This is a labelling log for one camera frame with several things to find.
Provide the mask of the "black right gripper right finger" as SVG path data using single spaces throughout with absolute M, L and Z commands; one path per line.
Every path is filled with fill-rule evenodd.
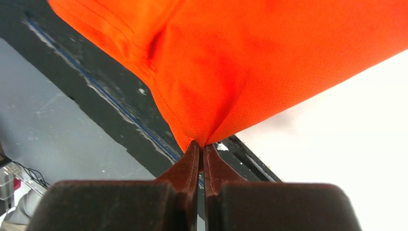
M 208 231 L 358 231 L 347 195 L 322 183 L 248 182 L 203 148 Z

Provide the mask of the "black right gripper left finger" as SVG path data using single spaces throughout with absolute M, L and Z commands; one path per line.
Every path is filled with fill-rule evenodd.
M 200 147 L 154 180 L 64 180 L 41 199 L 29 231 L 194 231 Z

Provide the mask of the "orange t shirt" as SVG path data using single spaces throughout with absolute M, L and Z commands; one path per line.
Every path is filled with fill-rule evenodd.
M 182 150 L 221 141 L 408 47 L 405 0 L 51 0 L 136 75 Z

